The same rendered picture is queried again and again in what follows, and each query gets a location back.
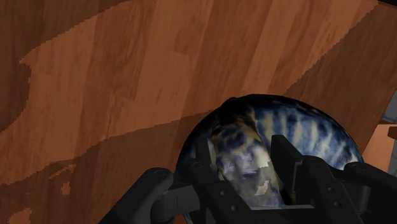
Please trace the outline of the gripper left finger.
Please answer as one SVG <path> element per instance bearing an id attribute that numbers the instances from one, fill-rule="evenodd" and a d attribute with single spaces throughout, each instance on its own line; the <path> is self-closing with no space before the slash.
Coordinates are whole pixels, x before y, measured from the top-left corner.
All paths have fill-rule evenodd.
<path id="1" fill-rule="evenodd" d="M 166 168 L 150 168 L 98 224 L 171 224 L 193 211 L 199 214 L 195 224 L 263 224 L 233 186 L 213 173 L 207 140 L 201 137 L 195 146 L 196 157 L 179 167 L 186 184 L 175 184 Z"/>

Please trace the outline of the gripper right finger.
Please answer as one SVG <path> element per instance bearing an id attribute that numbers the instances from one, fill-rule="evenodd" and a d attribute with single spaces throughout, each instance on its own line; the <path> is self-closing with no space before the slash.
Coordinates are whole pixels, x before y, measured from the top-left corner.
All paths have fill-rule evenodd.
<path id="1" fill-rule="evenodd" d="M 397 224 L 397 177 L 370 164 L 338 170 L 302 155 L 274 135 L 270 156 L 291 204 L 272 211 L 278 224 Z"/>

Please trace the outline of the blue and white patterned bowl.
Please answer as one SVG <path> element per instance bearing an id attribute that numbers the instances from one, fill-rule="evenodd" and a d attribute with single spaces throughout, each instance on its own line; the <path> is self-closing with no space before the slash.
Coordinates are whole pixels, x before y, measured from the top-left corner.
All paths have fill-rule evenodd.
<path id="1" fill-rule="evenodd" d="M 229 98 L 194 128 L 175 172 L 196 157 L 196 143 L 205 139 L 213 173 L 231 183 L 249 207 L 280 208 L 287 202 L 270 158 L 274 135 L 284 136 L 302 155 L 322 158 L 339 170 L 363 161 L 354 139 L 321 110 L 282 95 L 249 94 Z"/>

